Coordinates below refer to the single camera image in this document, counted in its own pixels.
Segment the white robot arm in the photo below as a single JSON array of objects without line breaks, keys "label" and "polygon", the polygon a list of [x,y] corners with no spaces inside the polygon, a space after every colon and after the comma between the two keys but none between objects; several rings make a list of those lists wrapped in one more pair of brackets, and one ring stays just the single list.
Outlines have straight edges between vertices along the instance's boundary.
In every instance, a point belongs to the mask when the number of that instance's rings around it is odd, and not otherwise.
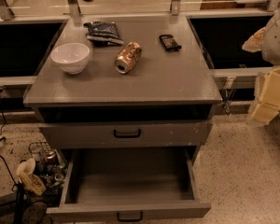
[{"label": "white robot arm", "polygon": [[268,125],[280,112],[280,8],[265,27],[256,31],[242,45],[247,52],[261,52],[262,59],[273,65],[267,73],[259,73],[255,81],[255,100],[248,110],[246,122],[254,127]]}]

